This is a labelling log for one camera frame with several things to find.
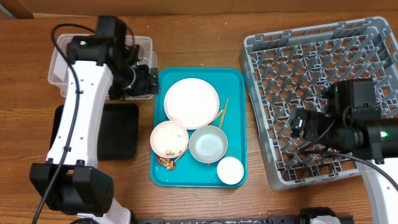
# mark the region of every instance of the wooden table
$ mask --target wooden table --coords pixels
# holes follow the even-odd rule
[[[122,17],[136,35],[152,38],[158,67],[234,67],[243,40],[251,34],[371,16],[385,17],[398,33],[396,11],[236,14],[218,16]],[[44,162],[54,110],[64,99],[47,81],[53,46],[50,31],[62,22],[95,27],[96,18],[0,21],[0,223],[30,223],[40,196],[29,181],[30,165]],[[64,28],[61,32],[82,32]],[[138,154],[133,161],[100,162],[115,183],[115,197],[138,218],[239,218],[298,214],[328,206],[356,223],[371,223],[362,178],[278,192],[267,183],[257,126],[246,100],[248,179],[238,189],[159,187],[150,178],[149,136],[154,99],[140,109]],[[75,217],[45,207],[41,223],[69,223]]]

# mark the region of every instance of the dishes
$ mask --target dishes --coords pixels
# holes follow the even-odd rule
[[[226,153],[228,141],[225,133],[217,127],[205,126],[197,129],[189,140],[189,150],[199,162],[212,163]]]
[[[228,185],[237,184],[244,175],[243,165],[237,158],[225,157],[218,163],[217,175]]]
[[[150,146],[163,158],[179,156],[188,146],[187,130],[178,122],[164,121],[158,124],[150,134]]]
[[[164,99],[169,120],[178,121],[188,130],[210,124],[216,117],[220,100],[216,90],[198,78],[186,78],[174,83]]]

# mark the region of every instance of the robotic arm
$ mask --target robotic arm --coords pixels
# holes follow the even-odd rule
[[[106,224],[136,223],[134,214],[114,199],[110,176],[97,169],[97,142],[101,115],[107,94],[110,99],[158,92],[157,75],[147,65],[137,65],[139,45],[125,45],[126,25],[117,17],[100,16],[96,34],[75,36],[67,55],[76,71],[80,92],[74,81],[68,93],[57,137],[45,164],[33,164],[30,180],[43,197],[55,170],[62,166],[45,199],[51,210],[91,218]],[[74,80],[68,68],[69,80]],[[79,110],[70,149],[60,164],[66,138],[80,94]]]
[[[332,147],[343,153],[352,152],[354,157],[369,160],[397,182],[398,119],[381,119],[373,80],[336,82],[323,92],[323,97],[328,98],[323,113],[297,109],[291,136],[320,143],[325,151]],[[376,170],[364,164],[358,164],[358,169],[368,191],[373,223],[396,223],[397,189]]]

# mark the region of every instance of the wooden stick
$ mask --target wooden stick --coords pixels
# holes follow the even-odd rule
[[[220,112],[218,112],[217,116],[213,119],[213,121],[209,125],[213,124],[213,122],[216,121],[216,119],[222,114],[223,111],[224,109],[220,110]]]
[[[184,155],[184,153],[188,151],[188,149],[189,149],[189,145],[188,145],[187,148],[181,153],[181,155],[179,155],[179,156],[174,160],[174,163],[176,163],[177,160],[179,160],[179,159],[182,157],[182,155]]]
[[[225,108],[224,108],[224,111],[223,111],[223,116],[221,117],[220,125],[218,126],[218,128],[220,128],[220,129],[221,129],[222,125],[223,125],[224,116],[225,116],[225,112],[226,112],[226,107],[228,106],[228,101],[229,101],[229,99],[226,99],[226,104],[225,104]]]

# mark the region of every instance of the plastic container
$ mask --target plastic container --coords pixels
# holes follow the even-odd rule
[[[156,154],[152,152],[150,160],[150,176],[152,180],[164,187],[226,187],[236,188],[244,183],[248,175],[248,149],[246,143],[246,95],[244,80],[240,71],[233,68],[166,68],[159,74],[160,93],[156,95],[154,127],[167,121],[164,111],[164,99],[167,90],[176,82],[185,78],[199,78],[208,82],[217,91],[220,107],[224,108],[229,99],[223,126],[221,127],[228,139],[228,148],[224,157],[235,157],[244,167],[244,176],[239,183],[228,185],[217,175],[218,162],[208,166],[197,161],[187,151],[175,163],[176,169],[169,171],[159,165]],[[220,124],[221,117],[213,126]],[[189,136],[194,130],[188,130]]]
[[[284,190],[358,175],[348,159],[298,155],[290,137],[296,108],[323,111],[321,89],[373,78],[382,115],[398,113],[397,42],[381,17],[283,30],[245,38],[239,63],[259,131],[268,183]]]
[[[67,45],[72,41],[73,36],[75,35],[89,35],[89,34],[62,34],[58,37],[57,44],[61,47],[61,49],[66,52]],[[143,58],[139,65],[146,64],[149,68],[157,67],[157,58],[156,53],[152,51],[152,39],[150,37],[141,37],[134,36],[136,44],[139,44],[143,50]],[[132,44],[132,37],[126,36],[126,44]],[[67,63],[62,58],[62,56],[58,53],[56,48],[52,53],[52,58],[50,62],[49,69],[49,83],[56,85],[61,89],[61,95],[66,97],[68,92],[68,75],[67,75]],[[144,95],[144,96],[135,96],[126,98],[128,100],[149,100],[153,97],[153,95]]]

